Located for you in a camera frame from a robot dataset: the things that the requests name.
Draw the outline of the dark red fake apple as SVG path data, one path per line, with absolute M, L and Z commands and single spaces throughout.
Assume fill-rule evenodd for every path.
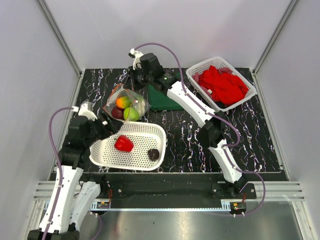
M 118 106 L 113 107 L 111 115 L 118 120 L 124 120 L 124 109 L 119 108 Z

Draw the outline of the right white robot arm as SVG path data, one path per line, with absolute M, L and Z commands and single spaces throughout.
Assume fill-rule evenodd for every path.
M 165 71 L 153 53 L 130 50 L 133 64 L 128 68 L 126 87 L 139 90 L 153 86 L 157 92 L 178 103 L 196 121 L 200 130 L 197 139 L 209 149 L 219 164 L 225 183 L 217 191 L 220 196 L 240 199 L 245 194 L 248 180 L 237 165 L 224 133 L 227 121 L 222 111 L 215 111 L 199 100 L 184 84 L 183 77 Z

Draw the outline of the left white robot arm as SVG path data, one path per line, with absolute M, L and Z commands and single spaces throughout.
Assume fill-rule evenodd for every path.
M 57 152 L 57 173 L 46 213 L 38 229 L 30 230 L 29 240 L 78 240 L 80 228 L 95 198 L 108 193 L 105 177 L 90 174 L 84 178 L 79 194 L 76 187 L 84 172 L 90 147 L 118 133 L 123 122 L 105 113 L 95 120 L 85 116 L 73 118 L 62 148 Z

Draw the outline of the dark brown fake fruit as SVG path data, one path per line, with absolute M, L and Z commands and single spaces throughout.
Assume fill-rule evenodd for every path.
M 151 161 L 157 161 L 160 157 L 160 152 L 158 149 L 156 148 L 153 148 L 153 149 L 150 149 L 147 151 L 147 155 L 148 155 L 148 158 L 149 160 Z

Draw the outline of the red fake pepper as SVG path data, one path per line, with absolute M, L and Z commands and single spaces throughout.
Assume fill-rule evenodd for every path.
M 120 135 L 116 140 L 114 147 L 122 152 L 131 152 L 134 148 L 133 142 L 125 135 Z

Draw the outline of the clear zip top bag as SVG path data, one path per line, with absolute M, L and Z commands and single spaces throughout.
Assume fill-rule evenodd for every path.
M 112 90 L 102 109 L 116 120 L 136 122 L 150 108 L 151 105 L 142 95 L 125 89 L 123 84 L 118 84 Z

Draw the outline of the orange fake mango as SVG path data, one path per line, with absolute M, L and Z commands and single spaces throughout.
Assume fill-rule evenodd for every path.
M 118 97 L 115 101 L 116 106 L 121 109 L 129 108 L 132 104 L 131 99 L 128 96 Z

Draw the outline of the green fake apple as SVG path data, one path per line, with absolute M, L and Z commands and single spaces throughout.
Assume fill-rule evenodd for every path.
M 126 121 L 135 122 L 135 121 L 140 119 L 140 115 L 139 115 L 138 111 L 134 107 L 127 107 L 123 111 L 123 118 Z

